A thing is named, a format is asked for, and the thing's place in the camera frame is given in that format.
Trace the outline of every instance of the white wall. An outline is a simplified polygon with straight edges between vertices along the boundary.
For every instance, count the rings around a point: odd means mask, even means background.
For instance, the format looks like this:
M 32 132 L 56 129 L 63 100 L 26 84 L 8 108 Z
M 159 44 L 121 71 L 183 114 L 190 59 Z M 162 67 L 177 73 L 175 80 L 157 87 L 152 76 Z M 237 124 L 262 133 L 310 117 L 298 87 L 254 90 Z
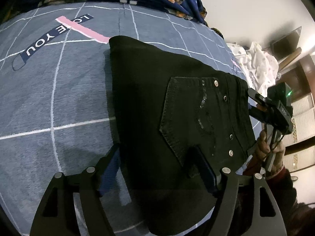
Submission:
M 272 40 L 302 26 L 302 56 L 315 46 L 315 22 L 300 0 L 202 0 L 210 27 L 218 28 L 227 42 L 268 47 Z
M 294 182 L 298 202 L 315 202 L 315 166 L 305 170 L 291 173 L 299 179 Z

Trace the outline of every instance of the metal rivet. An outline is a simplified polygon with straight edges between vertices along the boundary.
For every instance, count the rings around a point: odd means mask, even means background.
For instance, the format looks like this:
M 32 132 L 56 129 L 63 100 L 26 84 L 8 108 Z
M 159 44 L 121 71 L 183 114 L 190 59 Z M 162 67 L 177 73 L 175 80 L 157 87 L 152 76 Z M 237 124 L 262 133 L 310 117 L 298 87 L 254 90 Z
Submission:
M 256 173 L 256 174 L 255 174 L 255 177 L 256 177 L 257 179 L 262 179 L 262 175 L 259 174 L 259 173 Z
M 231 173 L 231 170 L 229 168 L 223 168 L 222 172 L 225 174 L 229 174 L 229 173 Z
M 93 173 L 95 171 L 95 168 L 94 167 L 88 167 L 87 169 L 86 169 L 86 172 L 87 173 Z
M 61 178 L 62 177 L 62 172 L 57 172 L 55 174 L 55 178 Z

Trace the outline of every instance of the silver rivet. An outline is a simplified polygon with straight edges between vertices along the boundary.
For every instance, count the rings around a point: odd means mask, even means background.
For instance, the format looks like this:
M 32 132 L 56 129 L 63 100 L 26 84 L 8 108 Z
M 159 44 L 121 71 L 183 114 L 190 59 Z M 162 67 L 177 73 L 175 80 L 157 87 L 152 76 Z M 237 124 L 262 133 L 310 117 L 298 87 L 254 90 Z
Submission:
M 94 167 L 88 167 L 87 169 L 86 169 L 86 172 L 87 173 L 93 173 L 95 171 L 95 168 Z
M 262 179 L 262 175 L 259 174 L 259 173 L 256 173 L 256 174 L 255 174 L 255 177 L 256 177 L 257 179 Z
M 229 174 L 229 173 L 231 173 L 231 170 L 229 168 L 223 168 L 222 172 L 225 174 Z
M 62 177 L 62 173 L 61 172 L 57 172 L 56 174 L 55 174 L 55 178 L 61 178 Z

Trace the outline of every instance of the human hand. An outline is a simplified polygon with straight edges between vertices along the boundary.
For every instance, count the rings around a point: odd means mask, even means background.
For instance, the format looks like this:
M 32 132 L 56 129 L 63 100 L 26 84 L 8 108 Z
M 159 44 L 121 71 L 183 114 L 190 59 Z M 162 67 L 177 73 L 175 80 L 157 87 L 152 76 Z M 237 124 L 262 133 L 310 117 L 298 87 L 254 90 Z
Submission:
M 261 162 L 265 162 L 267 155 L 270 153 L 270 147 L 267 144 L 267 134 L 264 130 L 260 132 L 259 138 L 257 139 L 257 148 L 255 150 L 255 157 Z M 285 152 L 285 147 L 282 143 L 274 143 L 272 148 L 274 148 L 273 152 L 276 154 L 275 160 L 271 167 L 270 172 L 266 172 L 267 177 L 273 177 L 283 168 L 283 157 Z

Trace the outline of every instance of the crumpled white cloth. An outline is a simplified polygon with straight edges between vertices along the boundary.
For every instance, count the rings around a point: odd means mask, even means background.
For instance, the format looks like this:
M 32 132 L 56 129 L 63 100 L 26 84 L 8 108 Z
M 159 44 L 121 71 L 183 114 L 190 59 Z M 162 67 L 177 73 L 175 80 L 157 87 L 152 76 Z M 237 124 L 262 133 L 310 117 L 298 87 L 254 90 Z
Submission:
M 275 57 L 262 51 L 257 42 L 252 42 L 249 50 L 232 43 L 227 46 L 245 74 L 248 86 L 267 97 L 268 87 L 276 84 L 279 64 Z

